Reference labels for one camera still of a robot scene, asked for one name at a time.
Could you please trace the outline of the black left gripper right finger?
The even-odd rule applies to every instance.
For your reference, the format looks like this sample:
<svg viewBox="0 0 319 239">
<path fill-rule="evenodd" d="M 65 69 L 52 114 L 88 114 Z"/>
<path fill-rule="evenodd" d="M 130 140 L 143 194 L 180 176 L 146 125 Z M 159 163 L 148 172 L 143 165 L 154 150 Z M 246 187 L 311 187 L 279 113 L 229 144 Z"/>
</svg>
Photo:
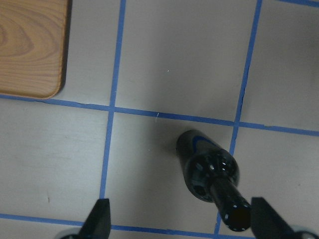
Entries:
<svg viewBox="0 0 319 239">
<path fill-rule="evenodd" d="M 251 200 L 251 231 L 257 239 L 317 239 L 307 230 L 295 231 L 262 197 Z"/>
</svg>

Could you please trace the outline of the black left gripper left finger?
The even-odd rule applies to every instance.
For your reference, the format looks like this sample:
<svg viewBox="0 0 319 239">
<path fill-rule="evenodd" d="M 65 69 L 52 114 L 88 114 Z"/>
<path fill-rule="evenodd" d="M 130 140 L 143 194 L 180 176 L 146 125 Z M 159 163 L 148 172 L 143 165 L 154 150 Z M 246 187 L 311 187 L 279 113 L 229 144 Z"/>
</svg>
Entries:
<svg viewBox="0 0 319 239">
<path fill-rule="evenodd" d="M 98 199 L 78 232 L 65 230 L 57 239 L 108 239 L 111 232 L 109 199 Z"/>
</svg>

